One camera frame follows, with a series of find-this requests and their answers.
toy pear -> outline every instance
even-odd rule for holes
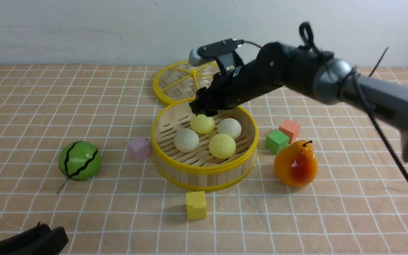
[[[281,150],[275,157],[275,173],[286,185],[301,188],[317,175],[317,160],[312,141],[299,140]]]

bamboo steamer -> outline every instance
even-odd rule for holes
[[[178,187],[191,191],[213,192],[237,184],[248,175],[256,160],[259,131],[251,115],[242,107],[220,112],[214,117],[215,128],[210,134],[198,135],[199,145],[189,153],[174,146],[179,129],[189,128],[193,116],[187,98],[167,106],[155,118],[151,129],[154,162],[164,178]],[[209,152],[209,141],[217,134],[217,125],[225,118],[235,118],[242,126],[236,141],[236,152],[228,159],[217,159]]]
[[[198,89],[210,86],[213,75],[218,72],[220,69],[214,62],[199,67],[191,66],[187,61],[173,63],[154,77],[155,96],[164,105],[194,98]]]

yellow bun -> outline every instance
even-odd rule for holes
[[[235,152],[235,141],[227,134],[217,134],[209,142],[209,151],[215,158],[225,159]]]
[[[193,115],[190,120],[190,127],[198,134],[209,134],[215,127],[215,121],[211,117],[207,117],[203,114],[198,116]]]

yellow block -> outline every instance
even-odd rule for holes
[[[185,194],[188,220],[201,220],[207,217],[205,192],[188,192]]]

green ball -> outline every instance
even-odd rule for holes
[[[72,142],[63,148],[59,168],[68,178],[84,181],[100,170],[102,155],[95,145],[86,141]]]

